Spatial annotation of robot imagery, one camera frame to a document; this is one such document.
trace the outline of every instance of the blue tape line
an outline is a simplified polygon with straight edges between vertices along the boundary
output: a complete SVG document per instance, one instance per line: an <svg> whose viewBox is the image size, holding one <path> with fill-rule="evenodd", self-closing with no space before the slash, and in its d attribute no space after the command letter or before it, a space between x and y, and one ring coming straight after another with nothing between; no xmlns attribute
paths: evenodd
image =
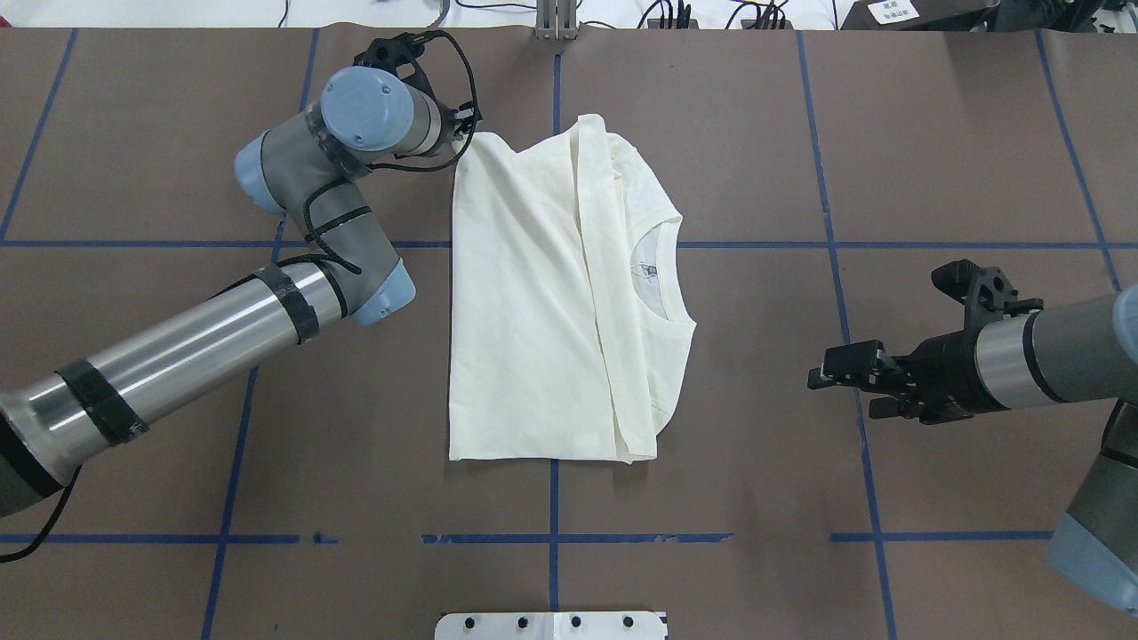
<svg viewBox="0 0 1138 640"><path fill-rule="evenodd" d="M27 544L34 533L0 534L0 544ZM44 544L217 544L215 534L181 533L53 533ZM299 535L230 535L228 544L299 544Z"/></svg>
<svg viewBox="0 0 1138 640"><path fill-rule="evenodd" d="M553 134L561 133L561 54L553 56ZM561 608L560 548L561 531L561 461L550 460L550 610Z"/></svg>
<svg viewBox="0 0 1138 640"><path fill-rule="evenodd" d="M777 240L757 240L757 241L684 240L676 243L676 247L682 249L824 249L828 246L830 246L828 243L777 241Z"/></svg>
<svg viewBox="0 0 1138 640"><path fill-rule="evenodd" d="M1050 531L929 531L896 532L874 535L872 533L833 533L831 542L976 542L1050 540Z"/></svg>
<svg viewBox="0 0 1138 640"><path fill-rule="evenodd" d="M1124 243L1127 248L1138 248L1138 243ZM840 249L1092 249L1099 251L1098 243L973 243L973 241L857 241L838 240Z"/></svg>
<svg viewBox="0 0 1138 640"><path fill-rule="evenodd" d="M1090 215L1090 223L1095 228L1095 237L1103 252L1103 260L1106 262L1106 270L1111 274L1111 285L1115 292L1121 292L1119 274L1114 270L1114 260L1111 259L1111 251L1106 246L1106 236L1103 235L1103 225L1098 220L1098 212L1095 211L1095 200L1090 197L1090 189L1087 187L1087 179L1082 173L1082 163L1079 162L1079 154L1074 150L1074 142L1071 141L1071 132L1067 131L1066 118L1063 117L1063 107L1059 105L1058 93L1055 91L1055 80L1052 77L1052 66L1047 61L1047 48L1044 46L1044 32L1036 30L1036 47L1039 49L1039 61L1044 65L1044 77L1047 80L1047 92L1052 96L1052 106L1055 107L1055 118L1059 123L1059 132L1063 134L1063 143L1066 145L1067 155L1071 156L1071 166L1074 169L1074 177L1079 181L1079 190L1082 191L1082 200L1087 204L1087 213Z"/></svg>
<svg viewBox="0 0 1138 640"><path fill-rule="evenodd" d="M423 544L549 544L547 533L453 533L423 535Z"/></svg>
<svg viewBox="0 0 1138 640"><path fill-rule="evenodd" d="M271 248L271 240L3 240L2 247L26 248Z"/></svg>
<svg viewBox="0 0 1138 640"><path fill-rule="evenodd" d="M872 241L834 240L686 240L682 249L1031 249L1100 251L1098 243L973 243L973 241ZM0 240L11 248L274 248L275 240ZM304 248L302 240L281 240L281 248ZM451 240L391 240L404 249L452 248ZM1106 243L1112 249L1138 249L1138 243Z"/></svg>
<svg viewBox="0 0 1138 640"><path fill-rule="evenodd" d="M681 544L718 544L733 533L563 533L562 544L646 544L678 542Z"/></svg>
<svg viewBox="0 0 1138 640"><path fill-rule="evenodd" d="M277 264L281 259L281 246L283 245L281 240L284 238L284 224L287 222L288 216L282 215L280 222L277 223L277 235L273 237L273 253L270 259L273 264Z"/></svg>
<svg viewBox="0 0 1138 640"><path fill-rule="evenodd" d="M299 544L299 535L230 535L228 544Z"/></svg>
<svg viewBox="0 0 1138 640"><path fill-rule="evenodd" d="M308 104L308 89L312 83L312 68L316 59L316 44L320 41L320 28L312 32L312 41L308 44L308 61L305 65L304 83L300 88L300 105L297 112L303 112ZM287 218L281 218L277 224L277 233L272 241L273 263L280 260L281 247L283 246L284 224ZM217 552L214 556L214 573L209 581L209 596L206 600L205 620L201 623L201 640L208 640L213 634L213 618L217 609L217 596L221 592L221 579L225 568L225 549L228 547L229 531L233 520L233 504L237 502L237 484L241 476L241 460L245 458L245 440L249 433L249 418L253 413L253 391L257 384L256 367L249 371L248 383L245 386L245 402L241 407L241 422L237 429L237 446L233 448L233 466L229 473L229 489L225 492L225 510L221 518L221 540L217 542Z"/></svg>
<svg viewBox="0 0 1138 640"><path fill-rule="evenodd" d="M134 533L53 533L46 544L216 544L220 536ZM27 544L35 539L32 533L0 535L0 543Z"/></svg>
<svg viewBox="0 0 1138 640"><path fill-rule="evenodd" d="M810 143L814 147L814 165L818 174L818 195L822 202L823 220L826 228L826 244L830 252L830 270L834 280L834 297L838 302L838 318L841 322L842 340L850 344L849 315L846 312L846 293L842 289L841 268L838 264L838 244L834 236L834 224L830 212L830 195L826 190L826 177L822 169L822 143L818 140L817 118L814 113L814 97L810 93L810 72L806 59L806 41L801 31L795 31L798 40L798 61L802 71L802 92L806 99L806 115L810 123ZM897 622L893 616L893 597L889 586L889 569L885 565L885 545L880 539L881 518L877 512L877 491L873 482L873 462L869 458L869 441L865 432L865 417L861 411L861 396L855 389L855 404L857 405L858 433L861 437L861 473L865 478L866 500L869 506L869 522L873 533L877 536L874 540L874 550L877 558L877 577L881 582L881 600L885 614L885 630L890 640L897 639Z"/></svg>
<svg viewBox="0 0 1138 640"><path fill-rule="evenodd" d="M560 549L561 534L561 461L550 460L550 610L555 612L561 606L560 586Z"/></svg>
<svg viewBox="0 0 1138 640"><path fill-rule="evenodd" d="M32 166L32 157L35 155L35 148L40 146L43 126L48 123L48 114L51 113L51 106L56 102L56 93L59 92L59 84L64 80L64 72L67 69L67 61L71 60L71 52L75 48L75 39L77 36L79 30L73 28L71 36L67 39L67 47L64 48L64 57L59 60L59 68L56 69L56 79L51 82L51 89L48 91L48 99L43 102L43 110L40 112L40 120L35 123L32 141L27 145L27 153L24 154L24 164L20 165L19 174L16 177L16 184L11 189L8 210L5 211L3 221L0 222L0 240L3 240L5 236L8 235L11 218L16 214L16 203L19 202L19 192L24 188L24 180L27 179L27 170Z"/></svg>
<svg viewBox="0 0 1138 640"><path fill-rule="evenodd" d="M233 448L233 463L229 473L229 489L225 491L225 510L221 518L221 534L217 541L217 553L214 556L213 579L209 581L209 596L206 599L206 615L201 623L201 638L207 640L213 631L213 616L217 609L217 594L221 591L221 576L225 568L225 547L229 528L233 520L233 504L237 502L237 481L241 475L241 459L245 457L245 437L249 430L249 417L253 413L253 388L257 384L257 368L249 371L245 384L245 401L241 407L241 424L237 430L237 445Z"/></svg>
<svg viewBox="0 0 1138 640"><path fill-rule="evenodd" d="M806 115L810 123L810 145L814 147L814 171L818 177L818 194L822 196L822 213L830 216L830 192L826 189L826 175L822 170L822 145L818 141L818 122L814 117L814 96L810 92L810 71L806 65L806 41L801 31L795 31L798 39L798 61L802 69L802 92L806 98Z"/></svg>
<svg viewBox="0 0 1138 640"><path fill-rule="evenodd" d="M553 56L553 134L561 133L561 54Z"/></svg>
<svg viewBox="0 0 1138 640"><path fill-rule="evenodd" d="M733 533L450 533L422 535L423 544L717 544Z"/></svg>
<svg viewBox="0 0 1138 640"><path fill-rule="evenodd" d="M320 43L320 27L312 30L312 41L308 43L308 64L304 67L304 84L300 85L300 106L296 110L303 112L308 106L308 91L312 88L312 67L316 64L316 46Z"/></svg>

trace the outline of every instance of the white label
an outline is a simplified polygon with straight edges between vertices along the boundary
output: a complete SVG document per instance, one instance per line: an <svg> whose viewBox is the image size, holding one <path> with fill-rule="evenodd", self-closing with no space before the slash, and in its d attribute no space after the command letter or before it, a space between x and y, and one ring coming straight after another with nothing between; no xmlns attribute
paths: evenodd
<svg viewBox="0 0 1138 640"><path fill-rule="evenodd" d="M868 7L869 13L873 14L877 24L892 24L921 17L921 14L913 8L913 2L909 2L909 0L885 0L884 2L875 2Z"/></svg>

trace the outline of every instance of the blue joint cap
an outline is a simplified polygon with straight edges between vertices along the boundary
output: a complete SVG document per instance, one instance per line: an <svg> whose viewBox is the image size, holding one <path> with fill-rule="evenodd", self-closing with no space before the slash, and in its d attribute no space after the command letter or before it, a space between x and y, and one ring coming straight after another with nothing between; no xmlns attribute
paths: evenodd
<svg viewBox="0 0 1138 640"><path fill-rule="evenodd" d="M267 133L265 131L257 136L237 153L237 157L233 158L233 173L237 175L237 183L241 186L241 190L253 198L257 206L269 213L283 215L284 207L277 204L277 198L269 190L269 183L265 182L265 171L261 165L261 146Z"/></svg>
<svg viewBox="0 0 1138 640"><path fill-rule="evenodd" d="M387 318L391 313L403 309L409 302L415 298L415 284L411 281L407 268L403 265L403 259L396 263L395 269L388 274L384 284L376 289L376 293L368 298L368 302L352 314L352 319L361 327L374 325L377 321Z"/></svg>
<svg viewBox="0 0 1138 640"><path fill-rule="evenodd" d="M1130 360L1138 362L1138 285L1114 300L1114 336Z"/></svg>
<svg viewBox="0 0 1138 640"><path fill-rule="evenodd" d="M398 77L371 67L347 67L324 85L324 125L345 146L382 151L399 143L415 117L411 91Z"/></svg>
<svg viewBox="0 0 1138 640"><path fill-rule="evenodd" d="M1138 575L1070 514L1052 536L1047 561L1079 589L1138 617Z"/></svg>

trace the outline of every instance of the brown table surface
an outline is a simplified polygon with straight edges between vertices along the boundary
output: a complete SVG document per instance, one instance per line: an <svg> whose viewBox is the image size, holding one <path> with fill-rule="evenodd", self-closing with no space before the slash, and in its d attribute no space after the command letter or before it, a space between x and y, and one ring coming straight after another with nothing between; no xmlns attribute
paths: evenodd
<svg viewBox="0 0 1138 640"><path fill-rule="evenodd" d="M299 252L231 174L380 34L0 30L8 389ZM924 427L809 392L823 351L957 330L958 257L1059 304L1138 281L1138 40L456 31L516 149L599 113L685 216L699 321L659 459L446 461L451 173L364 189L418 300L90 461L0 568L0 637L430 638L648 608L671 638L1133 638L1047 566L1108 402ZM465 99L444 44L423 59ZM0 522L0 549L48 501Z"/></svg>

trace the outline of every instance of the metal bracket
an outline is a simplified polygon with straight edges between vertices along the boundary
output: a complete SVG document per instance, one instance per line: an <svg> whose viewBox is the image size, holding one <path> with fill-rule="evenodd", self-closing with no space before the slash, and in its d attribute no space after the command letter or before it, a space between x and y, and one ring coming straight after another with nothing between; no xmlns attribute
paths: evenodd
<svg viewBox="0 0 1138 640"><path fill-rule="evenodd" d="M435 640L667 640L659 612L447 614Z"/></svg>
<svg viewBox="0 0 1138 640"><path fill-rule="evenodd" d="M577 39L576 0L537 0L536 7L538 40Z"/></svg>

